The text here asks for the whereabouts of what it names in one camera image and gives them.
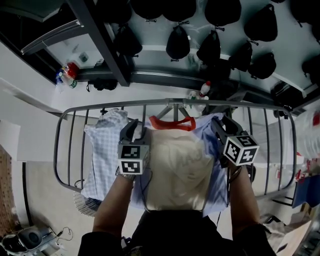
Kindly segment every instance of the beige cloth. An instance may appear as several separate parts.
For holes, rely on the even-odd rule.
[[[152,130],[148,210],[197,210],[205,207],[214,158],[192,132]]]

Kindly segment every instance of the black bag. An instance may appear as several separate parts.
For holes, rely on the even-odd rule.
[[[290,0],[290,9],[293,17],[300,24],[313,24],[318,19],[319,8],[316,4],[317,0]]]
[[[131,0],[130,2],[134,12],[146,20],[153,20],[162,15],[161,0]]]
[[[181,26],[173,28],[165,50],[173,60],[182,59],[189,54],[189,39],[186,31]]]
[[[320,44],[320,24],[312,26],[312,34],[316,41]]]
[[[252,58],[251,43],[246,42],[241,48],[229,58],[231,68],[246,72]]]
[[[277,64],[272,52],[258,58],[249,68],[248,71],[254,78],[266,79],[276,70]]]
[[[231,68],[229,61],[218,59],[215,65],[209,65],[204,73],[205,80],[216,82],[228,80],[230,77]]]
[[[211,33],[204,39],[196,55],[206,65],[214,65],[220,59],[220,40],[218,33],[211,30]]]
[[[244,26],[245,34],[253,41],[271,42],[278,36],[275,8],[272,4],[258,11]]]
[[[127,23],[132,15],[128,0],[98,0],[96,9],[105,23]]]
[[[302,64],[302,70],[304,74],[310,74],[311,83],[320,85],[320,55],[313,57],[310,60],[305,61]]]
[[[127,24],[119,28],[113,43],[120,54],[130,57],[134,57],[142,50],[142,45]]]
[[[162,0],[163,16],[172,22],[182,22],[192,17],[197,9],[196,0]]]
[[[86,85],[86,90],[90,93],[89,85],[93,85],[98,91],[102,91],[103,89],[112,91],[117,87],[118,81],[115,79],[100,79],[88,81]]]
[[[239,0],[208,0],[204,15],[212,25],[222,27],[240,19],[241,3]]]

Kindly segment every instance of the metal rack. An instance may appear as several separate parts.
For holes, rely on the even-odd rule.
[[[79,180],[80,186],[76,187],[72,185],[70,182],[70,164],[71,164],[71,145],[73,139],[73,130],[74,130],[74,123],[75,123],[75,116],[76,113],[79,111],[85,111],[85,119],[84,119],[84,126],[88,122],[89,111],[91,110],[101,110],[101,113],[104,114],[106,112],[105,109],[109,108],[121,108],[122,110],[125,107],[135,107],[135,106],[142,106],[143,113],[142,113],[142,127],[145,125],[146,120],[146,109],[148,106],[151,105],[164,105],[165,108],[161,113],[158,114],[157,118],[161,119],[164,117],[168,112],[173,110],[173,120],[178,121],[178,114],[181,112],[185,117],[188,117],[189,114],[186,111],[186,106],[188,105],[206,105],[206,109],[209,109],[209,106],[227,106],[228,109],[233,107],[242,107],[247,108],[248,116],[249,116],[249,126],[250,126],[250,133],[253,134],[253,126],[252,126],[252,118],[251,118],[251,108],[252,109],[263,109],[264,112],[264,119],[265,119],[265,127],[266,127],[266,138],[267,138],[267,168],[266,168],[266,180],[265,180],[265,189],[264,195],[257,196],[257,199],[263,198],[272,198],[278,195],[283,194],[286,190],[289,189],[290,185],[293,183],[296,175],[296,165],[297,165],[297,140],[296,140],[296,128],[294,120],[286,109],[273,106],[273,105],[263,105],[263,104],[255,104],[255,103],[248,103],[248,102],[231,102],[231,101],[218,101],[218,100],[191,100],[185,98],[167,98],[167,99],[153,99],[153,100],[136,100],[136,101],[123,101],[123,102],[113,102],[113,103],[104,103],[104,104],[96,104],[96,105],[87,105],[87,106],[80,106],[80,107],[73,107],[67,109],[60,117],[57,128],[56,128],[56,135],[55,135],[55,145],[54,145],[54,156],[53,156],[53,169],[54,174],[58,182],[65,188],[73,190],[75,192],[81,192],[84,187],[84,146],[85,146],[85,139],[86,134],[83,132],[82,134],[82,144],[81,144],[81,156],[80,156],[80,172],[79,172]],[[267,117],[267,110],[273,111],[282,111],[284,112],[292,126],[292,144],[293,144],[293,163],[292,163],[292,176],[290,178],[289,183],[284,187],[281,188],[282,182],[282,171],[283,171],[283,144],[282,144],[282,126],[281,126],[281,118],[278,117],[278,125],[279,125],[279,133],[280,133],[280,178],[278,183],[277,191],[268,193],[268,183],[269,183],[269,172],[270,172],[270,141],[269,141],[269,128],[268,128],[268,117]],[[69,146],[68,146],[68,158],[67,158],[67,183],[63,182],[58,174],[57,163],[58,163],[58,146],[59,146],[59,137],[61,131],[61,123],[66,115],[72,114],[72,121],[71,121],[71,128],[70,128],[70,136],[69,136]]]

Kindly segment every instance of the white cloth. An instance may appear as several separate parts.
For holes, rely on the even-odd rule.
[[[103,200],[116,179],[120,131],[128,123],[128,113],[114,108],[100,116],[95,125],[86,125],[92,143],[92,170],[81,191],[86,198]]]
[[[150,154],[147,209],[202,211],[214,166],[204,141],[189,131],[152,130]]]

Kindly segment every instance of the shirt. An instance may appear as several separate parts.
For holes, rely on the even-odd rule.
[[[82,237],[78,256],[237,255],[275,256],[264,227],[241,231],[234,241],[222,238],[216,225],[199,211],[145,212],[124,249],[121,238],[107,232]]]

